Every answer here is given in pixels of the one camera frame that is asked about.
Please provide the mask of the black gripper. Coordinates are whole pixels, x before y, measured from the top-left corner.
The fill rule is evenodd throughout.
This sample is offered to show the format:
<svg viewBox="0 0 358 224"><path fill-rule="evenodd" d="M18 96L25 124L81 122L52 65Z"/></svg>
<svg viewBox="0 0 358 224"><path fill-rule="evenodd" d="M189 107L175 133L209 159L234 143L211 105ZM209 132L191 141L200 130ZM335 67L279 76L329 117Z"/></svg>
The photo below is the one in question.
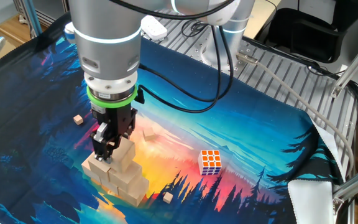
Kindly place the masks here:
<svg viewBox="0 0 358 224"><path fill-rule="evenodd" d="M130 104L119 108L103 108L91 104L91 111L99 124L90 134L95 158L99 161L108 161L112 154L112 146L108 146L108 143L115 144L115 140L120 137L130 139L135 129L137 110Z"/></svg>

